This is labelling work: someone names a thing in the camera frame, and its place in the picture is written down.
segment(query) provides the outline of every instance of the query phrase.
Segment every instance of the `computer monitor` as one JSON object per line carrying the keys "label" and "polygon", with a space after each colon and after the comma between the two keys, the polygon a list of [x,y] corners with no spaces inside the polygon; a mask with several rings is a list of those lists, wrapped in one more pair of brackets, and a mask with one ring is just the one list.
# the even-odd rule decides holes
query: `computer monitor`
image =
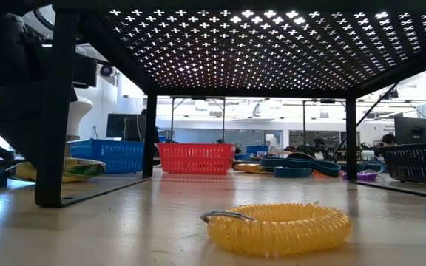
{"label": "computer monitor", "polygon": [[395,117],[397,144],[426,143],[426,119]]}
{"label": "computer monitor", "polygon": [[146,115],[108,114],[106,137],[121,137],[142,141],[146,130]]}

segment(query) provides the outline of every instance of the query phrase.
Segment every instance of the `metal key ring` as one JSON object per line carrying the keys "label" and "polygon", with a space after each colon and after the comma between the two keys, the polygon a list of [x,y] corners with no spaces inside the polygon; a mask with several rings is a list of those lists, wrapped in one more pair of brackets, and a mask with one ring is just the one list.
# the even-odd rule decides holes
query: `metal key ring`
{"label": "metal key ring", "polygon": [[209,217],[211,216],[224,216],[224,217],[233,217],[238,219],[243,219],[245,221],[255,221],[256,219],[245,214],[233,212],[233,211],[209,211],[200,216],[200,219],[206,223],[210,221]]}

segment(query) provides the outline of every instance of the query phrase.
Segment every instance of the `glass wall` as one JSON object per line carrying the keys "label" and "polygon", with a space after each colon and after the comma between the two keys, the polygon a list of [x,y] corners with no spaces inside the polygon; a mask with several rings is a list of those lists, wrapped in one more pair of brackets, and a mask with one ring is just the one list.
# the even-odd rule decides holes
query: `glass wall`
{"label": "glass wall", "polygon": [[[266,135],[273,134],[282,147],[280,130],[225,129],[225,142],[238,146],[256,146],[266,143]],[[179,143],[216,143],[223,136],[221,129],[174,129],[174,141]]]}
{"label": "glass wall", "polygon": [[[346,136],[346,132],[338,131],[305,131],[307,145],[313,146],[314,140],[317,138],[323,139],[327,147],[336,148],[341,140]],[[303,144],[303,131],[289,131],[289,145],[298,146]],[[357,143],[360,143],[359,132],[357,132]]]}

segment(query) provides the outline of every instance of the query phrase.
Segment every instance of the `blue plastic bin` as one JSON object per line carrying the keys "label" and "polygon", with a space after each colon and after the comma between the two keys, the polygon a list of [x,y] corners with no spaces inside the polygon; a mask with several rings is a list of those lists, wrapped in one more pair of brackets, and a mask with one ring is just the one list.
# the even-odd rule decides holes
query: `blue plastic bin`
{"label": "blue plastic bin", "polygon": [[247,160],[250,158],[249,155],[247,154],[235,154],[234,155],[238,160]]}
{"label": "blue plastic bin", "polygon": [[246,146],[247,154],[254,154],[256,156],[258,151],[268,151],[267,145]]}
{"label": "blue plastic bin", "polygon": [[144,143],[116,140],[76,140],[69,142],[74,158],[106,163],[107,174],[142,171]]}

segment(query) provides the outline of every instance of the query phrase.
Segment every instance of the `red plastic basket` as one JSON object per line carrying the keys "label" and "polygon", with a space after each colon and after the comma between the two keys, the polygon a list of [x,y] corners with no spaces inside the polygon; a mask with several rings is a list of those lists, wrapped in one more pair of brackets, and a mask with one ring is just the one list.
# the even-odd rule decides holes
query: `red plastic basket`
{"label": "red plastic basket", "polygon": [[226,174],[233,165],[232,144],[159,143],[163,171],[172,174]]}

